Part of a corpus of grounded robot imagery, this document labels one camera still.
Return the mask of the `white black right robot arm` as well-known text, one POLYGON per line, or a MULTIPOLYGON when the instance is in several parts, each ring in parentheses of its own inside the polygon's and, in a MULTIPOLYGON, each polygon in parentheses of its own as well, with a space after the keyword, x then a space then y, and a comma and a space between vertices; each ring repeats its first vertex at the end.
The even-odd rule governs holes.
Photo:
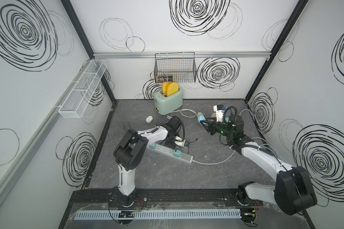
POLYGON ((284 213, 293 215, 317 205, 317 197, 309 173, 278 159, 244 133, 244 121, 234 106, 214 106, 215 116, 198 115, 199 123, 210 133, 226 137, 226 145, 262 168, 275 185, 247 182, 238 187, 241 205, 260 200, 277 205, 284 213))

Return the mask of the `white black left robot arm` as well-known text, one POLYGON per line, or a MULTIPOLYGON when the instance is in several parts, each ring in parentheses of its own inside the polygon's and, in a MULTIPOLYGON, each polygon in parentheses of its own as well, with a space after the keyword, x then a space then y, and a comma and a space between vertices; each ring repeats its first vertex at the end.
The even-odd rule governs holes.
POLYGON ((119 171, 117 194, 123 204, 128 206, 135 200, 136 167, 140 164, 147 148, 157 150, 161 147, 173 157, 180 157, 185 143, 184 124, 177 116, 172 116, 166 123, 151 129, 127 130, 113 153, 119 171))

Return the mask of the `teal charger with black cable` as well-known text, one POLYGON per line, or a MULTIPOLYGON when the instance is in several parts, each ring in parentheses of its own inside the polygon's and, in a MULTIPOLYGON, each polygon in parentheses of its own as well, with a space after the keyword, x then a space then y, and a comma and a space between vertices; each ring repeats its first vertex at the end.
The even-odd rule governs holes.
POLYGON ((175 149, 174 152, 173 152, 173 156, 180 158, 181 157, 181 151, 175 149))

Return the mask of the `teal charger with lilac cable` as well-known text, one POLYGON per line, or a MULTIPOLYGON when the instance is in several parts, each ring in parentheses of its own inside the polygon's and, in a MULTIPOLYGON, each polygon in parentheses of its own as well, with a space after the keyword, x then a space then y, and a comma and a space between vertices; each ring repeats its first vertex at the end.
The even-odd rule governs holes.
POLYGON ((151 148, 151 149, 155 149, 155 148, 156 148, 156 143, 152 143, 152 144, 150 144, 150 145, 149 145, 149 148, 151 148))

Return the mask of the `blue earbud case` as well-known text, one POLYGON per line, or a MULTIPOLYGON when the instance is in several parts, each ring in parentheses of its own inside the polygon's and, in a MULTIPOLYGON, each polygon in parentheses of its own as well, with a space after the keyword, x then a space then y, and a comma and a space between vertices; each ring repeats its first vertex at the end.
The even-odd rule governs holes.
POLYGON ((201 121, 206 120, 205 115, 204 115, 202 112, 198 112, 198 113, 197 113, 197 119, 198 119, 198 122, 199 122, 199 123, 200 123, 201 121))

